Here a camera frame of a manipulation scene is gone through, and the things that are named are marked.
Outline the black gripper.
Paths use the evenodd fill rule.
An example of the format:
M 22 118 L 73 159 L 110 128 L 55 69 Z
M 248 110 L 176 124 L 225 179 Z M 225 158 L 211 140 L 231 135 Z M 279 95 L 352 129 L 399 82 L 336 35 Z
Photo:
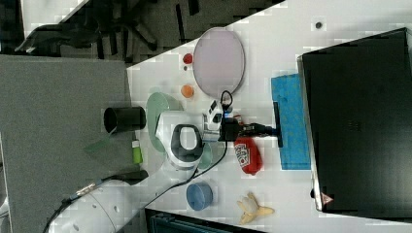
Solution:
M 235 142 L 239 137 L 274 137 L 274 128 L 263 124 L 240 124 L 236 118 L 224 118 L 220 129 L 220 142 Z

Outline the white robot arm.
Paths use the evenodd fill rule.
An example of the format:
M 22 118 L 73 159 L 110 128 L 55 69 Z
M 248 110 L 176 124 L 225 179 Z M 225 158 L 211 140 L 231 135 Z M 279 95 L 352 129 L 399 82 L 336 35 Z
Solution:
M 165 158 L 153 174 L 135 180 L 109 178 L 72 195 L 44 233 L 118 233 L 148 204 L 167 190 L 193 179 L 206 143 L 240 137 L 276 137 L 280 130 L 258 123 L 240 124 L 221 114 L 166 111 L 159 115 L 155 137 Z

